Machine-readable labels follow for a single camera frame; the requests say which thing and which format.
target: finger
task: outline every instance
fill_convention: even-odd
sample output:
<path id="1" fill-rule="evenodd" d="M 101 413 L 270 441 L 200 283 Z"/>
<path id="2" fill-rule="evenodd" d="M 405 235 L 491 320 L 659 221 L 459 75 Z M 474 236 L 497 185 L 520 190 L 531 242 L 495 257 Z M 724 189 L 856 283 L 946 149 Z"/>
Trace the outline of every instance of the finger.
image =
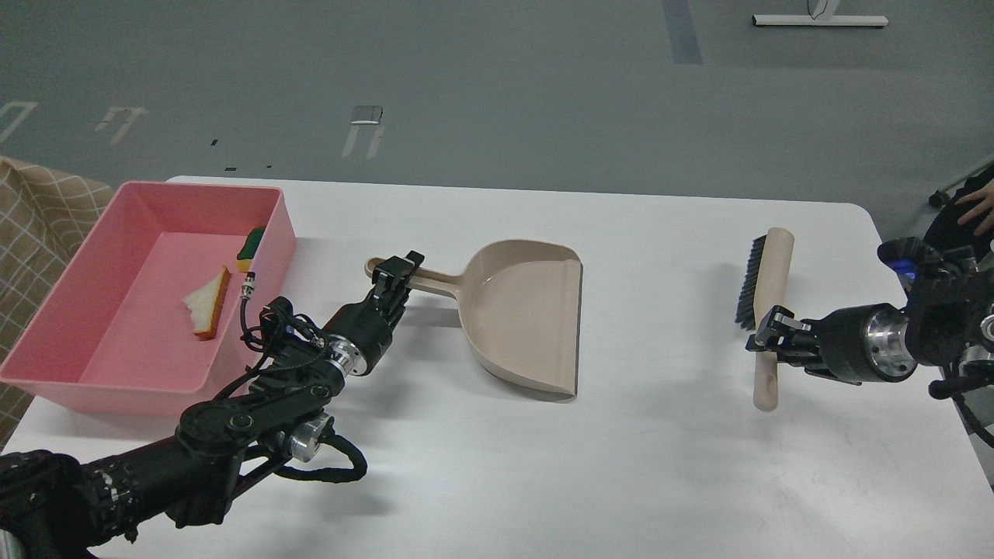
<path id="1" fill-rule="evenodd" d="M 973 235 L 974 237 L 980 237 L 984 233 L 990 231 L 992 227 L 994 227 L 994 212 L 987 214 L 987 217 L 984 218 L 984 221 L 980 222 L 980 225 L 977 226 L 975 230 L 973 230 Z"/>
<path id="2" fill-rule="evenodd" d="M 976 200 L 976 199 L 982 198 L 982 197 L 983 197 L 983 193 L 981 193 L 979 190 L 974 190 L 973 192 L 971 192 L 969 194 L 964 194 L 962 198 L 960 198 L 959 200 L 956 200 L 956 203 L 957 204 L 962 204 L 964 202 L 971 202 L 973 200 Z"/>
<path id="3" fill-rule="evenodd" d="M 991 207 L 991 202 L 989 202 L 986 199 L 981 200 L 980 202 L 977 203 L 976 206 L 970 208 L 968 212 L 963 214 L 963 217 L 956 220 L 956 223 L 958 223 L 959 225 L 964 225 L 973 218 L 985 213 L 987 210 L 990 209 L 990 207 Z"/>

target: green sponge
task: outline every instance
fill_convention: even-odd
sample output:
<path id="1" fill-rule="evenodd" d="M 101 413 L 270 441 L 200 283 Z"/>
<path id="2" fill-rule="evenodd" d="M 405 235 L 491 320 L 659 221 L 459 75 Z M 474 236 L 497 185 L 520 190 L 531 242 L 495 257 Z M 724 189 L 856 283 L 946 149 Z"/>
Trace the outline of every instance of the green sponge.
<path id="1" fill-rule="evenodd" d="M 262 233 L 264 232 L 265 227 L 256 227 L 246 237 L 246 243 L 242 246 L 238 255 L 239 272 L 242 274 L 249 272 L 251 259 L 255 257 L 255 251 L 258 250 L 258 242 L 262 240 Z"/>

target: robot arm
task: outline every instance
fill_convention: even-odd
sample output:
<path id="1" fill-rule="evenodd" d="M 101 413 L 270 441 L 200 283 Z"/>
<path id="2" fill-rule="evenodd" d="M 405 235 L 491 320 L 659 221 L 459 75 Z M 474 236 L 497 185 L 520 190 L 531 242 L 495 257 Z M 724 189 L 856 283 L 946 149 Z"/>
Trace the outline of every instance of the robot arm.
<path id="1" fill-rule="evenodd" d="M 745 348 L 857 386 L 901 382 L 918 364 L 941 367 L 945 379 L 932 382 L 929 394 L 952 398 L 969 421 L 962 394 L 994 384 L 994 270 L 978 270 L 972 250 L 941 254 L 917 239 L 885 243 L 878 256 L 901 276 L 904 308 L 872 304 L 797 320 L 775 306 Z M 982 427 L 973 429 L 992 444 Z"/>
<path id="2" fill-rule="evenodd" d="M 213 400 L 188 408 L 173 437 L 84 465 L 48 451 L 0 457 L 0 556 L 90 558 L 88 547 L 117 535 L 134 541 L 138 524 L 161 512 L 178 528 L 220 524 L 235 498 L 272 473 L 327 482 L 361 478 L 362 453 L 335 433 L 324 406 L 347 376 L 369 374 L 390 346 L 422 261 L 415 252 L 384 261 L 366 298 L 343 306 L 321 328 L 294 315 L 283 297 L 263 308 L 259 326 L 246 328 L 249 278 L 243 339 L 262 355 Z M 252 379 L 246 395 L 232 397 Z M 321 445 L 346 455 L 352 467 L 286 465 L 309 461 Z M 244 463 L 262 459 L 241 474 Z"/>

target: wooden brush handle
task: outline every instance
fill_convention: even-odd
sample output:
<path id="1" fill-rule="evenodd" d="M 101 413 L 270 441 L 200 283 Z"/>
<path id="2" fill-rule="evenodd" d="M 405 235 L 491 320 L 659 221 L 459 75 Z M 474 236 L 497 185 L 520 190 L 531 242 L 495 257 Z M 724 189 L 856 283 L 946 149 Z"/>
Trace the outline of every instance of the wooden brush handle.
<path id="1" fill-rule="evenodd" d="M 783 304 L 790 274 L 790 257 L 794 252 L 794 236 L 786 229 L 774 227 L 766 233 L 762 248 L 759 275 L 755 281 L 752 313 L 757 324 L 775 304 Z M 776 383 L 776 354 L 755 354 L 755 381 L 752 403 L 764 412 L 772 412 L 778 403 Z"/>

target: white table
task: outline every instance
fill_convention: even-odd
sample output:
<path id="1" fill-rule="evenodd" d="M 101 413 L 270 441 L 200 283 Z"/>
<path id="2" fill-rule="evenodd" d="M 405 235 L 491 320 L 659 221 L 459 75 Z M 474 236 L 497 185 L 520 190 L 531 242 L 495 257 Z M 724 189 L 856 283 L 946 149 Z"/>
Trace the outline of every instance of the white table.
<path id="1" fill-rule="evenodd" d="M 820 318 L 904 302 L 870 217 L 844 204 L 178 177 L 284 189 L 299 238 L 283 293 L 319 323 L 369 288 L 369 256 L 417 250 L 457 273 L 499 239 L 583 260 L 579 394 L 544 401 L 486 373 L 454 301 L 411 297 L 393 347 L 330 406 L 370 472 L 271 478 L 224 525 L 164 516 L 104 557 L 984 557 L 994 497 L 934 369 L 852 387 L 781 366 L 780 408 L 751 403 L 733 324 L 746 256 L 770 226 L 797 243 L 787 304 Z M 174 422 L 36 400 L 8 450 L 90 461 Z M 339 464 L 326 450 L 318 466 Z"/>

